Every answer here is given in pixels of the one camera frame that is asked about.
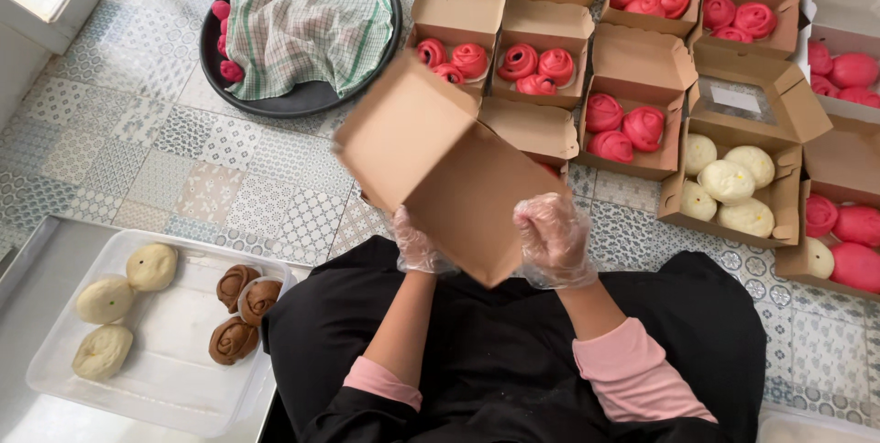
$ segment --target plastic container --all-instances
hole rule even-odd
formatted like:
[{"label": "plastic container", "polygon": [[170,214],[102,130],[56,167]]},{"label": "plastic container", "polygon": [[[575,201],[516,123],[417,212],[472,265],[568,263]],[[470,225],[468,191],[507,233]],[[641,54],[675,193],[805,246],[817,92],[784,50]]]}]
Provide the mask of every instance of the plastic container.
[{"label": "plastic container", "polygon": [[763,404],[758,443],[880,443],[880,431],[827,415]]},{"label": "plastic container", "polygon": [[[117,321],[135,336],[120,371],[101,382],[77,377],[71,367],[74,355],[83,337],[98,327],[79,319],[77,297],[100,275],[125,275],[128,257],[152,243],[177,249],[174,280],[163,291],[137,292],[131,309]],[[291,270],[277,260],[138,230],[117,233],[107,241],[33,356],[28,386],[158,426],[203,437],[224,434],[253,410],[271,368],[262,345],[235,365],[219,365],[208,354],[214,329],[231,316],[216,297],[216,284],[236,264],[283,280],[281,295],[296,284]]]}]

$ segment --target black clothing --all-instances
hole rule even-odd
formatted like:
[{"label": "black clothing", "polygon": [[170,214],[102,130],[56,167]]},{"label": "black clothing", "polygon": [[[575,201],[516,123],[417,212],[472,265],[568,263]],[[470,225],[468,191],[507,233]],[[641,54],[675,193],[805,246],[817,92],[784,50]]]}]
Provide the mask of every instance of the black clothing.
[{"label": "black clothing", "polygon": [[264,317],[280,398],[306,442],[753,442],[765,334],[752,298],[700,253],[659,273],[604,273],[623,312],[642,321],[718,419],[612,423],[571,349],[556,294],[512,278],[492,291],[442,278],[425,346],[422,410],[341,388],[380,325],[403,274],[397,246],[373,237],[314,269]]}]

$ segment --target white wall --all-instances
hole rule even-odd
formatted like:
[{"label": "white wall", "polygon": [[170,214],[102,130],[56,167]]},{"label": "white wall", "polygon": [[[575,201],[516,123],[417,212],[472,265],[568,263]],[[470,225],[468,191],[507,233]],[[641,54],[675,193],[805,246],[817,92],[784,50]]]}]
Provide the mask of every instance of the white wall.
[{"label": "white wall", "polygon": [[0,23],[0,128],[18,108],[51,55]]}]

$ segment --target plastic glove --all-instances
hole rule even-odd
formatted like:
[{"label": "plastic glove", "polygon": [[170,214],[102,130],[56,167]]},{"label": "plastic glove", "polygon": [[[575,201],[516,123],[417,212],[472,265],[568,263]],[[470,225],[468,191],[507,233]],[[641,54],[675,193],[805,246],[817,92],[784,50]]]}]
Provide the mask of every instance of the plastic glove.
[{"label": "plastic glove", "polygon": [[559,194],[537,195],[513,209],[522,237],[522,275],[540,289],[580,288],[599,279],[587,255],[589,216]]},{"label": "plastic glove", "polygon": [[434,242],[424,232],[413,228],[409,221],[407,208],[400,206],[391,220],[397,246],[401,256],[397,258],[397,269],[404,273],[409,270],[424,271],[439,275],[455,267],[434,247]]}]

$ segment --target patterned tile floor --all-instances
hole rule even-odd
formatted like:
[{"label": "patterned tile floor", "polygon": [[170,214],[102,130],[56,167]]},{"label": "patterned tile floor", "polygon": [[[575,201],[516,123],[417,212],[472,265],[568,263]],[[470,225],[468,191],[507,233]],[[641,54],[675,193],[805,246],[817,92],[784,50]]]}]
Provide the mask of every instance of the patterned tile floor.
[{"label": "patterned tile floor", "polygon": [[[198,62],[211,1],[100,2],[0,134],[0,246],[50,212],[311,265],[390,235],[329,151],[352,105],[272,121],[214,94]],[[767,335],[766,401],[880,423],[880,306],[776,277],[772,251],[656,221],[654,182],[572,166],[569,184],[600,269],[700,250],[742,282]]]}]

